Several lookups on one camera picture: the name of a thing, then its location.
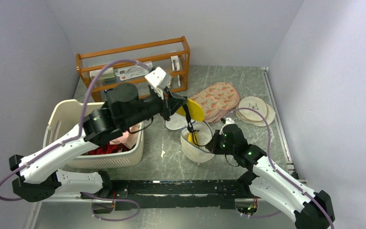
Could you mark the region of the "white mesh laundry bag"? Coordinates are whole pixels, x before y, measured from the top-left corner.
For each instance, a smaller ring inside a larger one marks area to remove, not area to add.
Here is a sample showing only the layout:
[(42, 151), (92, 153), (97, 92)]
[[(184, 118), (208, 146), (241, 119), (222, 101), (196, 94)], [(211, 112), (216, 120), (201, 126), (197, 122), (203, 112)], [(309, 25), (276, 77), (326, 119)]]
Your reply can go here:
[(197, 141), (197, 144), (189, 141), (191, 133), (187, 129), (185, 117), (173, 114), (165, 124), (169, 130), (180, 131), (182, 151), (188, 159), (196, 163), (205, 163), (214, 157), (214, 154), (204, 147), (205, 144), (210, 142), (213, 135), (213, 131), (208, 123), (192, 120), (193, 128), (196, 131), (194, 140)]

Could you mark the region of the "black bra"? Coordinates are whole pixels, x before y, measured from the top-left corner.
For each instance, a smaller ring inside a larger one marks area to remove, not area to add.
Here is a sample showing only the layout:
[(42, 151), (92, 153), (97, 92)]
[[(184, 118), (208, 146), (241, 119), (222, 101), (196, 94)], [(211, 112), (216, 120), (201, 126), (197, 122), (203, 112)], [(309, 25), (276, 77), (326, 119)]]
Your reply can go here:
[(199, 137), (197, 130), (194, 129), (193, 122), (202, 122), (204, 120), (204, 111), (202, 107), (194, 100), (187, 99), (186, 104), (178, 108), (176, 113), (186, 119), (187, 130), (189, 131), (188, 141), (197, 147), (200, 147)]

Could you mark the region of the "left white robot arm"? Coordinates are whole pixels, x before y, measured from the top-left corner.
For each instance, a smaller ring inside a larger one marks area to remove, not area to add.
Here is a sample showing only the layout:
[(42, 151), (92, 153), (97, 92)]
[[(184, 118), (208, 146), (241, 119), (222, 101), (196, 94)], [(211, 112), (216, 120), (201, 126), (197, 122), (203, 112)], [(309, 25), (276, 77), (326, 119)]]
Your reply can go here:
[(185, 96), (162, 89), (141, 99), (134, 84), (122, 83), (107, 93), (101, 108), (83, 114), (81, 122), (46, 148), (29, 156), (14, 155), (10, 168), (17, 175), (12, 182), (14, 194), (27, 202), (38, 202), (59, 193), (95, 194), (107, 198), (113, 185), (105, 171), (91, 174), (61, 171), (74, 158), (121, 137), (130, 128), (160, 115), (169, 120)]

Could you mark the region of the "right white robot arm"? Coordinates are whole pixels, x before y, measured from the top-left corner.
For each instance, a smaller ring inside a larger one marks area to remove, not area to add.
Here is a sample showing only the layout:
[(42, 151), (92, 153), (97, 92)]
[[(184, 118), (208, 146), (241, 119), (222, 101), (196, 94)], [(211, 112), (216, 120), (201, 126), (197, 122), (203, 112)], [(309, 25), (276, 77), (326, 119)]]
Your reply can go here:
[(297, 229), (332, 229), (335, 220), (328, 193), (314, 191), (281, 169), (267, 153), (249, 144), (236, 124), (216, 131), (205, 148), (215, 155), (231, 155), (247, 169), (238, 179), (242, 197), (257, 196), (287, 215)]

